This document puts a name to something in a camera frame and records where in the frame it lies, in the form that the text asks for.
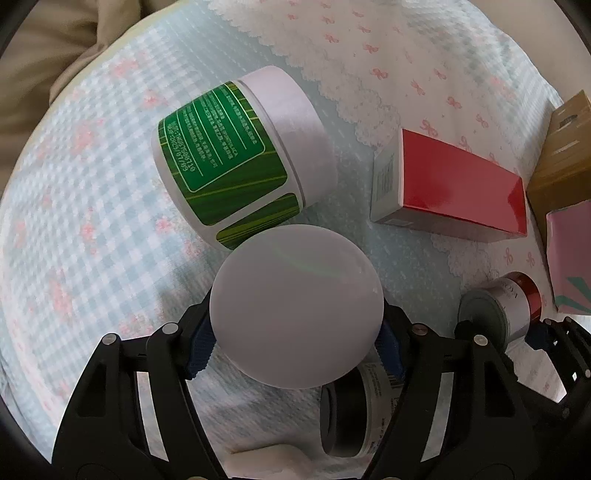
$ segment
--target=beige cloth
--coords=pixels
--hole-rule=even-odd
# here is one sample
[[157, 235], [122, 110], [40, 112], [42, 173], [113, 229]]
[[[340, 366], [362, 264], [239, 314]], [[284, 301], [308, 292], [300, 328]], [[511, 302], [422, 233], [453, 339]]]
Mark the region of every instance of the beige cloth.
[[0, 192], [61, 90], [142, 17], [174, 0], [39, 0], [0, 58]]

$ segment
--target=cylindrical container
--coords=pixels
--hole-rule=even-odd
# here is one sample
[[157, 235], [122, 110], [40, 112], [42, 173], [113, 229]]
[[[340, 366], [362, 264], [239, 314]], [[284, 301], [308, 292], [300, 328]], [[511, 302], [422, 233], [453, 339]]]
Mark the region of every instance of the cylindrical container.
[[336, 161], [306, 94], [268, 66], [158, 123], [152, 150], [174, 204], [209, 244], [233, 250], [336, 187]]
[[384, 438], [403, 384], [380, 363], [362, 363], [322, 387], [320, 438], [328, 455], [373, 455]]
[[476, 324], [500, 351], [523, 337], [542, 314], [538, 287], [524, 273], [511, 272], [487, 285], [468, 291], [460, 301], [458, 322]]

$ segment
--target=fabric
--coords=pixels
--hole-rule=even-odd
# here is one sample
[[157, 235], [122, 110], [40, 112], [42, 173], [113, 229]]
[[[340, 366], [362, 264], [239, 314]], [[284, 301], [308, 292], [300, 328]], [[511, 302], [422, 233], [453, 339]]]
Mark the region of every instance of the fabric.
[[[144, 12], [174, 0], [148, 2]], [[139, 0], [40, 0], [0, 59], [0, 189], [31, 132], [75, 75], [140, 20]]]
[[[465, 0], [193, 0], [151, 18], [87, 67], [27, 144], [0, 205], [0, 352], [35, 445], [50, 456], [90, 354], [108, 332], [148, 335], [200, 302], [225, 254], [186, 224], [160, 181], [150, 136], [204, 91], [273, 64], [310, 98], [334, 143], [339, 184], [292, 223], [341, 233], [413, 322], [451, 336], [460, 296], [526, 272], [554, 317], [537, 228], [483, 245], [369, 221], [372, 162], [401, 127], [458, 145], [527, 182], [561, 103], [521, 49]], [[542, 352], [510, 346], [521, 380], [551, 398]], [[442, 381], [447, 391], [449, 379]], [[360, 476], [369, 458], [322, 452], [319, 391], [240, 373], [216, 348], [189, 383], [215, 452], [291, 443], [314, 478]], [[165, 456], [145, 376], [152, 452]], [[445, 395], [426, 457], [437, 453]]]

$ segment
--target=blue gripper pad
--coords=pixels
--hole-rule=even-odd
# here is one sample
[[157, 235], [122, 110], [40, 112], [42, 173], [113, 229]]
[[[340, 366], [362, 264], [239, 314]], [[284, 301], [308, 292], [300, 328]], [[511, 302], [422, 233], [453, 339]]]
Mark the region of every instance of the blue gripper pad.
[[386, 322], [382, 322], [375, 341], [375, 348], [388, 373], [393, 375], [396, 380], [404, 381], [406, 370], [400, 359], [400, 344]]
[[186, 371], [191, 380], [207, 366], [215, 344], [216, 337], [213, 334], [209, 315], [207, 315], [191, 339], [189, 362], [186, 365]]

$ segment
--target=green and white jar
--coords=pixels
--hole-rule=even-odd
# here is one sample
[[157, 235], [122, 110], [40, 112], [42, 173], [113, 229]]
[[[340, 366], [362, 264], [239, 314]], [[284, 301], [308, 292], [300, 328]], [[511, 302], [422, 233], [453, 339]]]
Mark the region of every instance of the green and white jar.
[[337, 184], [326, 131], [298, 84], [268, 66], [214, 88], [158, 123], [152, 149], [185, 220], [233, 250]]

